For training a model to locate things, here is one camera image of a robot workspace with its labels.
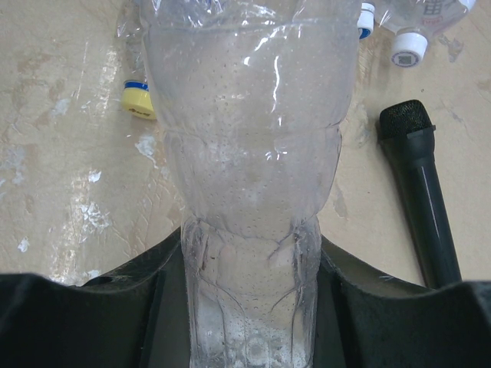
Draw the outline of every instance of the microphone grille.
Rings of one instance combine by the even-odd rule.
[[[381,112],[381,139],[406,136],[432,126],[424,105],[418,100],[406,101]]]

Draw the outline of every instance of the scratched surface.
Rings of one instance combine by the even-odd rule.
[[[182,201],[155,123],[120,110],[121,0],[0,4],[0,271],[81,284],[164,239]],[[389,62],[390,34],[361,44],[358,81],[323,233],[420,282],[375,121],[418,98],[437,125],[437,168],[465,278],[491,279],[491,3],[434,40],[424,63]]]

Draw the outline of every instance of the black microphone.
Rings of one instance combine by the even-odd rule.
[[[462,281],[435,167],[435,129],[417,100],[389,107],[380,116],[381,145],[395,172],[429,288]]]

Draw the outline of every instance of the stained surface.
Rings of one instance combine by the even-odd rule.
[[[180,224],[163,131],[120,110],[120,0],[0,5],[0,271],[80,284]],[[390,35],[361,44],[323,233],[375,267],[420,282],[378,114],[417,98],[437,125],[437,168],[465,278],[491,278],[491,4],[435,40],[423,64],[389,61]],[[450,44],[463,47],[455,57]]]

